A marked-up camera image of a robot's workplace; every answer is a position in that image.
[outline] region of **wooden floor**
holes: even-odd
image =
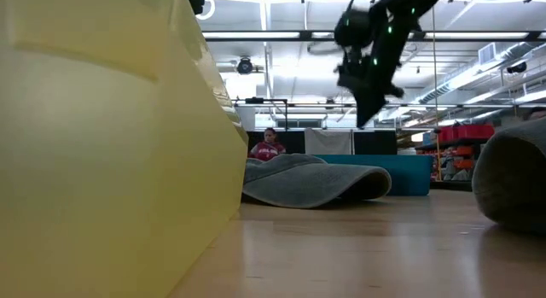
[[[243,204],[171,298],[546,297],[546,241],[471,194],[294,210]]]

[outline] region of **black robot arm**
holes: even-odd
[[[408,35],[420,31],[419,18],[438,0],[380,0],[369,11],[347,11],[334,29],[335,42],[344,48],[338,85],[357,101],[357,127],[362,127],[386,104],[385,96],[402,97],[392,84]],[[362,49],[372,44],[369,55]]]

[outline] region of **person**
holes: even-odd
[[[264,132],[264,141],[256,144],[250,150],[248,157],[261,161],[269,161],[280,154],[285,154],[287,151],[282,144],[278,143],[276,136],[276,131],[273,128],[266,129]]]

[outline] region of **red shirt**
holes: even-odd
[[[256,144],[253,149],[250,150],[248,157],[256,158],[261,161],[268,161],[273,157],[277,157],[279,154],[284,154],[287,151],[280,143],[267,143],[265,141]]]

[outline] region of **yellow wall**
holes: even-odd
[[[231,111],[186,0],[0,0],[0,297],[167,296],[238,208]]]

